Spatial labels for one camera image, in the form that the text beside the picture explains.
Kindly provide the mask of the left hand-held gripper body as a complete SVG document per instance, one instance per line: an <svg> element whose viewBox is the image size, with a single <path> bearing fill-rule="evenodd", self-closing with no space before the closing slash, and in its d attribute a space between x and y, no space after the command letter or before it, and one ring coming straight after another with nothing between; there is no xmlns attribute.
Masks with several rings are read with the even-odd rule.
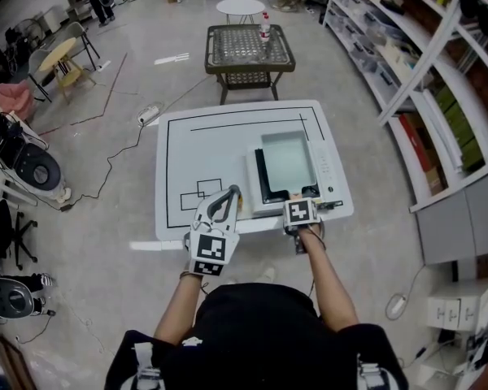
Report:
<svg viewBox="0 0 488 390"><path fill-rule="evenodd" d="M237 199L224 189L198 205L190 231L184 236L190 274L220 276L229 264L240 240L236 232Z"/></svg>

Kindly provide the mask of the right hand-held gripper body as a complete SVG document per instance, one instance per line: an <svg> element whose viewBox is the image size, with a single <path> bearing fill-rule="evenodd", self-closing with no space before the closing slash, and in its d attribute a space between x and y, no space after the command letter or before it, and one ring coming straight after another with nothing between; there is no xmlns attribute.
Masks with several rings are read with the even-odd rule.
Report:
<svg viewBox="0 0 488 390"><path fill-rule="evenodd" d="M297 197L284 203L283 228L285 234L293 239L296 254L307 252L298 230L321 225L320 211L334 210L342 205L343 201L322 201L312 197Z"/></svg>

